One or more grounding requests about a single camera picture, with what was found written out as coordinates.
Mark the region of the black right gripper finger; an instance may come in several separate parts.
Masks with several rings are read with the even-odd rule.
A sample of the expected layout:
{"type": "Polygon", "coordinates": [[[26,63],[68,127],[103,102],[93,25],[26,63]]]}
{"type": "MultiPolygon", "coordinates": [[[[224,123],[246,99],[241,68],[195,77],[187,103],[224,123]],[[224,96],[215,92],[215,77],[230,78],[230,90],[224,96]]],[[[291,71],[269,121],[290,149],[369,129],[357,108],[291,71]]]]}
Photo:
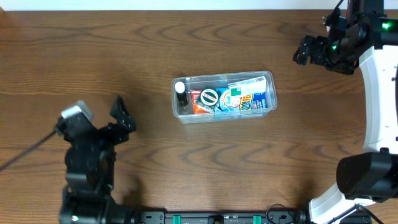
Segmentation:
{"type": "Polygon", "coordinates": [[[300,42],[298,49],[293,55],[293,61],[298,65],[306,65],[308,57],[311,55],[313,36],[306,35],[300,42]]]}
{"type": "Polygon", "coordinates": [[[310,41],[310,63],[326,66],[325,49],[328,46],[328,38],[323,36],[311,37],[310,41]]]}

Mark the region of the white green box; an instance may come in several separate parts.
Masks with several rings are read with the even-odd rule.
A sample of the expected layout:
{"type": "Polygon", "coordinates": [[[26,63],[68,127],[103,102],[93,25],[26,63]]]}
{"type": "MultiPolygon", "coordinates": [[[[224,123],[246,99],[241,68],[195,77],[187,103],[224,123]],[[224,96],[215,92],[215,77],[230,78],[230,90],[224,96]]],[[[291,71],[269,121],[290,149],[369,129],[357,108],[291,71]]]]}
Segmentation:
{"type": "Polygon", "coordinates": [[[247,96],[256,93],[263,93],[267,90],[267,80],[265,76],[251,78],[240,82],[228,84],[231,96],[247,96]]]}

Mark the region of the white capped dark bottle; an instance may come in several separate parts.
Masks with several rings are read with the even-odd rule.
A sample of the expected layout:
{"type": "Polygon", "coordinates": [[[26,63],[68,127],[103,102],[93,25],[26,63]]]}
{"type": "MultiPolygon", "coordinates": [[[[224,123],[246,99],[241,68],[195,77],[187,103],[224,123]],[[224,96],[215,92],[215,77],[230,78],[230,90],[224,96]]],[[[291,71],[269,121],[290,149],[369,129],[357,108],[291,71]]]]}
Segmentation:
{"type": "Polygon", "coordinates": [[[180,106],[188,105],[187,91],[183,82],[176,82],[174,85],[175,94],[180,106]]]}

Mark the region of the red medicine box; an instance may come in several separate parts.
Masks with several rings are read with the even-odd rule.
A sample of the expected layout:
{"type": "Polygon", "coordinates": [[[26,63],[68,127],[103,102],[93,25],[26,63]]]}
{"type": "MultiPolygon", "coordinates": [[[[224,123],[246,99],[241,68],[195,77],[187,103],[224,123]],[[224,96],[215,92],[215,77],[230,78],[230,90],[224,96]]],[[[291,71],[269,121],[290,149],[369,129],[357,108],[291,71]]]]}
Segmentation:
{"type": "Polygon", "coordinates": [[[204,110],[197,104],[197,99],[199,99],[201,90],[192,90],[191,91],[191,99],[192,99],[192,106],[193,106],[193,114],[207,114],[210,111],[204,110]]]}

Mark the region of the small green square box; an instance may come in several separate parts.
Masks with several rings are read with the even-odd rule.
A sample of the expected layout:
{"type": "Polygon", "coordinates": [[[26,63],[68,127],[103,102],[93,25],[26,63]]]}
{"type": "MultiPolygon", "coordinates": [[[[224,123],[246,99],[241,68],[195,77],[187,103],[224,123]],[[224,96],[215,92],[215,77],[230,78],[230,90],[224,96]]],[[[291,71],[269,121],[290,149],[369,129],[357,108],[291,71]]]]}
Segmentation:
{"type": "Polygon", "coordinates": [[[196,100],[196,104],[206,112],[213,113],[221,93],[212,88],[204,89],[196,100]]]}

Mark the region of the blue cool fever box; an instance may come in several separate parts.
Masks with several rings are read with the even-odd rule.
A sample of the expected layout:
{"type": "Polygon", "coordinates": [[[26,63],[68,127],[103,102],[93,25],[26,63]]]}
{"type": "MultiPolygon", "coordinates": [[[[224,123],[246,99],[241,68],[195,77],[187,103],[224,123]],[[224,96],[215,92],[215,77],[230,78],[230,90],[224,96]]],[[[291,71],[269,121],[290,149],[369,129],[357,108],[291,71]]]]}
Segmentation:
{"type": "Polygon", "coordinates": [[[216,91],[220,92],[221,95],[215,106],[215,113],[242,112],[267,108],[265,92],[246,96],[231,96],[228,88],[217,88],[216,91]]]}

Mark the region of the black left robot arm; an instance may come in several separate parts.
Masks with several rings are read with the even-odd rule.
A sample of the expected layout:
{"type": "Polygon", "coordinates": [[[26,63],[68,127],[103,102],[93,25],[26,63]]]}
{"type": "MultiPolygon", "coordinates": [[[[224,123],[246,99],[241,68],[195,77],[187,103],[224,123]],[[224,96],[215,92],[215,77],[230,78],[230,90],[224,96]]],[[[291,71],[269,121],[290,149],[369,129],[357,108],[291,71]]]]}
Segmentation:
{"type": "Polygon", "coordinates": [[[84,101],[62,111],[55,131],[70,143],[65,154],[67,185],[63,190],[59,222],[135,223],[137,212],[119,205],[111,196],[114,189],[115,146],[129,140],[136,122],[117,96],[110,111],[115,123],[93,126],[93,113],[84,101]]]}

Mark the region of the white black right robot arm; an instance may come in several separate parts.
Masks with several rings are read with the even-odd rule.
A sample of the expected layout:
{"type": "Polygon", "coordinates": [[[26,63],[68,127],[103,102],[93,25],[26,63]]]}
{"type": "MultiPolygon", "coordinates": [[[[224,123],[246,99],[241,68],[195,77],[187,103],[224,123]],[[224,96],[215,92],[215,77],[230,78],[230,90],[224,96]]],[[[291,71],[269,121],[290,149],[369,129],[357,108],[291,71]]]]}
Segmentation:
{"type": "Polygon", "coordinates": [[[397,20],[382,1],[351,0],[323,18],[327,36],[305,36],[293,56],[331,72],[360,69],[366,99],[363,153],[343,158],[336,182],[311,199],[297,223],[371,223],[369,206],[397,197],[397,20]]]}

